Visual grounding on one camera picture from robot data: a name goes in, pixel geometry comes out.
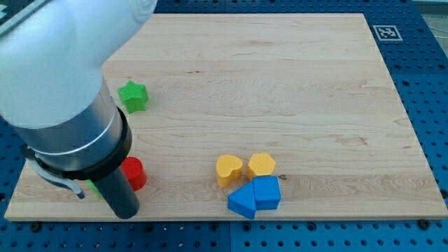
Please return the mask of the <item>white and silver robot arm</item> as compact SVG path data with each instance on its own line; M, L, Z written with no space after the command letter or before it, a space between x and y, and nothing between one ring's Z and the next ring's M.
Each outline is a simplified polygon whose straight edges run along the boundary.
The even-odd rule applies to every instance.
M156 0L1 2L1 117L44 180L84 193L94 183L115 215L139 200L122 163L132 145L102 65L148 21Z

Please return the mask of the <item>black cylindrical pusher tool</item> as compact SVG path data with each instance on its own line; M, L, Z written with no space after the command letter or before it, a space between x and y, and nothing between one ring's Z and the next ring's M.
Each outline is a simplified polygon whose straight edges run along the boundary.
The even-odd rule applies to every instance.
M129 219L137 214L139 200L121 167L93 184L118 218Z

